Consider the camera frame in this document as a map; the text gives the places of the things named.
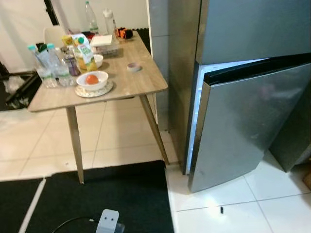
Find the tomato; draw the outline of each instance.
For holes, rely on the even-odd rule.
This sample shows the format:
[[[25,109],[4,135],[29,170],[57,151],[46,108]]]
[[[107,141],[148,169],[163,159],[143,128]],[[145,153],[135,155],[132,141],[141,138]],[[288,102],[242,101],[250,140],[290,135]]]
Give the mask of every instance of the tomato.
[[[86,78],[86,83],[87,84],[97,84],[99,81],[98,81],[98,78],[96,75],[94,74],[90,74],[87,76]]]

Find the white bowl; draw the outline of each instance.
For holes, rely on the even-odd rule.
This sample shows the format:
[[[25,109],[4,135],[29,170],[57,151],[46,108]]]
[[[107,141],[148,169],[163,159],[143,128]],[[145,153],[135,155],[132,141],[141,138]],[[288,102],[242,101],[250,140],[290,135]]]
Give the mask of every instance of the white bowl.
[[[97,84],[87,84],[86,83],[86,78],[90,74],[94,74],[97,76],[98,81],[99,81]],[[99,89],[102,89],[106,85],[107,80],[108,80],[108,74],[106,72],[104,72],[104,71],[91,71],[91,72],[87,72],[87,73],[80,75],[77,78],[77,84],[79,86],[83,87],[85,90],[97,91]]]
[[[102,66],[103,59],[104,59],[104,57],[102,55],[94,54],[94,60],[95,60],[97,68]]]

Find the tape roll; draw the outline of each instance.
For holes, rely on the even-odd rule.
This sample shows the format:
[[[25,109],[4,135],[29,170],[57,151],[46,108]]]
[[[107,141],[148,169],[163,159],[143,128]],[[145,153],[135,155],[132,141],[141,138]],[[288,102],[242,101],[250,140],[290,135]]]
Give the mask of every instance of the tape roll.
[[[130,63],[127,65],[127,70],[131,72],[136,72],[141,69],[140,65],[138,65],[136,62]]]

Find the tabletop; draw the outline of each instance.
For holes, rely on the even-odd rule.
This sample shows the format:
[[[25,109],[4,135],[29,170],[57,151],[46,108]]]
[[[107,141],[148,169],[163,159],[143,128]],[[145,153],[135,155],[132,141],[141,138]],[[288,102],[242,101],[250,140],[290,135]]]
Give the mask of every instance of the tabletop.
[[[129,63],[136,62],[142,69],[137,72],[127,70]],[[28,106],[31,112],[40,112],[70,106],[84,105],[108,100],[118,100],[132,96],[151,94],[168,88],[160,70],[137,32],[131,39],[120,40],[116,56],[104,56],[99,70],[108,73],[113,89],[99,97],[82,98],[75,94],[74,86],[47,89],[41,85]]]

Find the white chair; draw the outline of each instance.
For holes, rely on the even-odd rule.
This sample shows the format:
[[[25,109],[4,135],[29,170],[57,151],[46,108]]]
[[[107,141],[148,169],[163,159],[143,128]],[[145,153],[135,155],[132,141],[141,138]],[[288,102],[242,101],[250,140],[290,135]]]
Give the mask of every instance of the white chair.
[[[63,47],[63,35],[66,35],[66,33],[64,29],[59,25],[43,29],[43,39],[45,44],[53,43],[55,44],[55,47]]]

